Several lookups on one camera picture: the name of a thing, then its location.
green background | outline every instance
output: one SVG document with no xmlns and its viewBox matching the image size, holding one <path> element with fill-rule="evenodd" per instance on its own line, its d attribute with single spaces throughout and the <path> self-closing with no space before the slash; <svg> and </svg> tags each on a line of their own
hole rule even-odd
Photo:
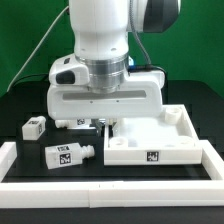
<svg viewBox="0 0 224 224">
<path fill-rule="evenodd" d="M 67 4 L 67 0 L 1 0 L 0 95 Z M 141 34 L 153 64 L 166 69 L 170 80 L 203 81 L 224 97 L 223 11 L 223 0 L 182 0 L 179 19 L 168 31 Z M 142 64 L 132 35 L 129 42 L 130 56 Z M 70 54 L 73 46 L 69 17 L 65 15 L 22 76 L 48 73 L 54 60 Z"/>
</svg>

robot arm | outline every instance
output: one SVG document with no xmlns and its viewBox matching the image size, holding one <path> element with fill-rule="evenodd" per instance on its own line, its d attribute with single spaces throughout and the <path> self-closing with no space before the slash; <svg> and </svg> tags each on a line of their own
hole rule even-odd
<svg viewBox="0 0 224 224">
<path fill-rule="evenodd" d="M 69 0 L 76 43 L 74 54 L 58 59 L 50 71 L 48 111 L 52 118 L 160 112 L 164 74 L 128 73 L 127 32 L 133 31 L 130 2 L 136 32 L 162 32 L 179 14 L 179 0 Z"/>
</svg>

white cube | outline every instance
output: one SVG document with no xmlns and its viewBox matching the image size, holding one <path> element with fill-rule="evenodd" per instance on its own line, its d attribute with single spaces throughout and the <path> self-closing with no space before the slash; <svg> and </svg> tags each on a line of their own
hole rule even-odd
<svg viewBox="0 0 224 224">
<path fill-rule="evenodd" d="M 23 140 L 38 140 L 45 131 L 45 117 L 32 117 L 22 127 Z"/>
</svg>

white box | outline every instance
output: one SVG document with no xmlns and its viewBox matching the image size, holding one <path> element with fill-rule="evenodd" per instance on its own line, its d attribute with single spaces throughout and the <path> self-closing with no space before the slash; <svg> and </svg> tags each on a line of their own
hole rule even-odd
<svg viewBox="0 0 224 224">
<path fill-rule="evenodd" d="M 23 140 L 37 140 L 45 131 L 45 117 L 32 117 L 22 127 Z"/>
<path fill-rule="evenodd" d="M 118 119 L 109 138 L 105 165 L 200 164 L 202 147 L 184 105 L 166 105 L 158 117 Z"/>
</svg>

white rectangular block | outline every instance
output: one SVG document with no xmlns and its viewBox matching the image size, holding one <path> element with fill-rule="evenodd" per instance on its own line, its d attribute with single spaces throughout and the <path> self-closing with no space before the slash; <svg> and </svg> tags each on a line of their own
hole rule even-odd
<svg viewBox="0 0 224 224">
<path fill-rule="evenodd" d="M 0 182 L 4 179 L 17 157 L 16 143 L 6 142 L 0 148 Z"/>
<path fill-rule="evenodd" d="M 45 117 L 32 117 L 22 127 L 23 140 L 37 140 L 45 131 Z"/>
</svg>

